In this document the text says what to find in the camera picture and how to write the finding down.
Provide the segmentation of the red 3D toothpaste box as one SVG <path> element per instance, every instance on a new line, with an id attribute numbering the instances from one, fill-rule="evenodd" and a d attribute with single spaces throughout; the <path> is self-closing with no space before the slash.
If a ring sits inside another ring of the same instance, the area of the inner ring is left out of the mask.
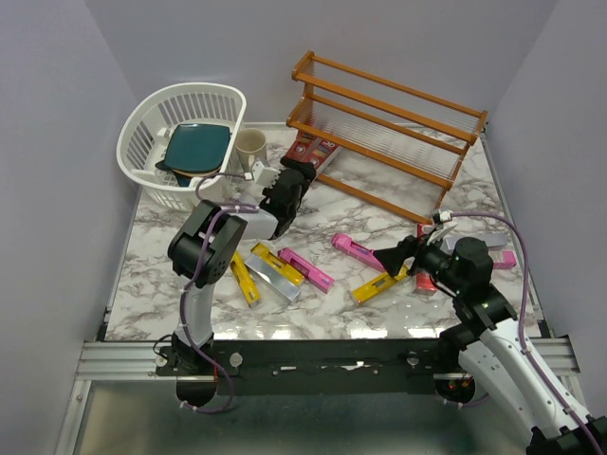
<path id="1" fill-rule="evenodd" d="M 316 174 L 321 174 L 341 150 L 339 144 L 317 137 L 308 148 L 306 159 L 312 164 Z"/>

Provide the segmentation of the red Muesrgtei toothpaste box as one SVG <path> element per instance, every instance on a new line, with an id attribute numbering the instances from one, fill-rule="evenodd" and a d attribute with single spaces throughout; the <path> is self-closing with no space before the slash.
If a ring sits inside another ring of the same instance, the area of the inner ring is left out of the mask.
<path id="1" fill-rule="evenodd" d="M 422 236 L 432 231 L 432 225 L 418 224 L 416 226 L 416 236 Z M 415 275 L 414 293 L 423 296 L 433 296 L 437 288 L 432 284 L 431 277 L 425 272 L 419 272 Z"/>

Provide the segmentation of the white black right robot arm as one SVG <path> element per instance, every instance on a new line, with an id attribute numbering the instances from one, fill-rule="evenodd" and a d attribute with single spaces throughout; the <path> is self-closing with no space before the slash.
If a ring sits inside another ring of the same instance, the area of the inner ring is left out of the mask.
<path id="1" fill-rule="evenodd" d="M 605 453 L 606 419 L 593 416 L 539 355 L 491 282 L 493 261 L 483 241 L 464 237 L 446 253 L 428 235 L 408 236 L 374 255 L 390 276 L 412 260 L 410 275 L 424 272 L 452 292 L 460 322 L 441 333 L 437 362 L 472 376 L 528 434 L 526 453 Z"/>

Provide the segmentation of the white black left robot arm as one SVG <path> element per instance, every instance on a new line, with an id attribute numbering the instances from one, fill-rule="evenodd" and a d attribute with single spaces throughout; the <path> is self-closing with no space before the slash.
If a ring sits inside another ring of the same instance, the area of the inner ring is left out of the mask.
<path id="1" fill-rule="evenodd" d="M 275 240 L 290 228 L 311 183 L 314 166 L 283 157 L 276 171 L 258 161 L 243 173 L 259 184 L 259 202 L 213 202 L 202 198 L 168 247 L 174 273 L 183 278 L 178 325 L 172 334 L 175 363 L 187 373 L 203 373 L 217 362 L 204 346 L 212 340 L 211 311 L 214 287 L 229 268 L 243 240 Z"/>

